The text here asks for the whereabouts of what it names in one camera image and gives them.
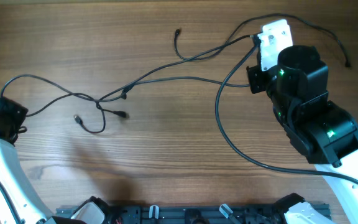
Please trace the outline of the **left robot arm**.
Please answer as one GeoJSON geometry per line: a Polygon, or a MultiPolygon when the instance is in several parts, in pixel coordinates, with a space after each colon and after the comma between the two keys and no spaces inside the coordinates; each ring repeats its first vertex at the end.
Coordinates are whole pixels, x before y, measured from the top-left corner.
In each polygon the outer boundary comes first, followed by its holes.
{"type": "Polygon", "coordinates": [[[0,97],[0,222],[45,223],[53,216],[25,175],[14,143],[28,109],[0,97]]]}

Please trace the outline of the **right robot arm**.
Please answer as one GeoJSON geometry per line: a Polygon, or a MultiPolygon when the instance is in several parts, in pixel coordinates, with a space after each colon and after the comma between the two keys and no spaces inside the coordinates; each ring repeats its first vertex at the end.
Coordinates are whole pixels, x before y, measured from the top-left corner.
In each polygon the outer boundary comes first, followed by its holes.
{"type": "Polygon", "coordinates": [[[266,92],[291,145],[324,179],[351,223],[358,223],[358,124],[328,99],[329,69],[314,47],[294,45],[262,71],[248,67],[252,93],[266,92]]]}

